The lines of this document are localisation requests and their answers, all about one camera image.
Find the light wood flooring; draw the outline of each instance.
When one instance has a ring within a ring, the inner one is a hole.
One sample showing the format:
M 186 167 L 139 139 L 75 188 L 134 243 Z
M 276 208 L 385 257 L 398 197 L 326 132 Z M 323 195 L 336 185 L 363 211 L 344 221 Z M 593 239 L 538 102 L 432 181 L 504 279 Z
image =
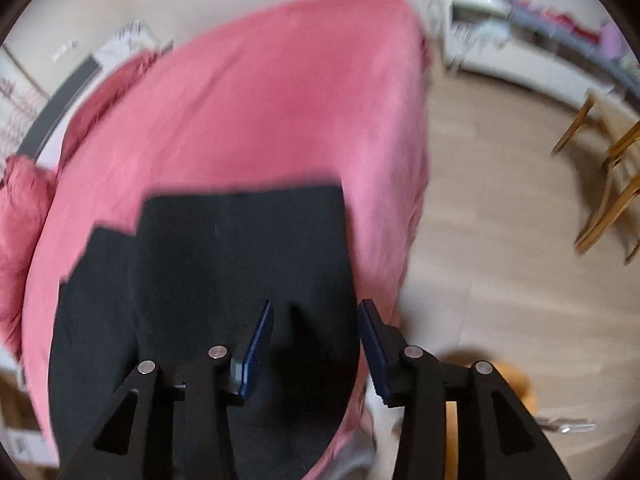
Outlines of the light wood flooring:
M 602 152 L 578 134 L 550 156 L 575 115 L 551 99 L 439 66 L 430 79 L 431 182 L 399 300 L 404 331 L 441 358 L 516 365 L 541 416 L 594 419 L 592 433 L 549 438 L 574 480 L 601 480 L 640 422 L 640 259 L 623 265 L 624 226 L 585 256 L 573 247 L 599 199 Z M 398 414 L 367 399 L 369 477 L 389 479 Z

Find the black cloth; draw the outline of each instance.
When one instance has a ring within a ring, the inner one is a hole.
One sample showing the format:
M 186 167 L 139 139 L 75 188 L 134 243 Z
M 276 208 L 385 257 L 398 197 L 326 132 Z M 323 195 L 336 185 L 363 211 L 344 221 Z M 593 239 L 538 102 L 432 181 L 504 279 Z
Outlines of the black cloth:
M 97 228 L 61 294 L 49 402 L 64 464 L 137 362 L 183 364 L 274 306 L 270 357 L 229 408 L 241 479 L 298 480 L 356 376 L 356 297 L 340 187 L 148 200 L 135 237 Z

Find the pink fitted sheet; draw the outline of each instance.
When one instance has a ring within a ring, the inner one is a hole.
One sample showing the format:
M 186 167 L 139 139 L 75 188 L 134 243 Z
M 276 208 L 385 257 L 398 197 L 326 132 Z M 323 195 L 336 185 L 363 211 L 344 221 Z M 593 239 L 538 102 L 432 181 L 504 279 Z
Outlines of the pink fitted sheet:
M 428 179 L 425 46 L 405 0 L 300 0 L 158 60 L 58 175 L 27 280 L 22 350 L 52 441 L 47 371 L 58 284 L 95 225 L 135 232 L 145 197 L 340 181 L 358 298 L 393 316 Z M 314 478 L 360 423 L 350 407 Z

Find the pink bedsheet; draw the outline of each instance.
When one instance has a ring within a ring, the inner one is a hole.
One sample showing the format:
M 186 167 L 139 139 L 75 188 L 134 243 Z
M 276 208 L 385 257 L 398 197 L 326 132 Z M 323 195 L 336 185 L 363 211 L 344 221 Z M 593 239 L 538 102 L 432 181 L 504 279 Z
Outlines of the pink bedsheet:
M 23 362 L 47 438 L 58 283 L 96 224 L 134 232 L 151 194 L 341 181 L 356 293 L 391 319 L 428 177 L 424 54 L 404 0 L 300 0 L 204 34 L 148 70 L 59 174 L 31 264 Z M 359 424 L 365 373 L 306 478 Z

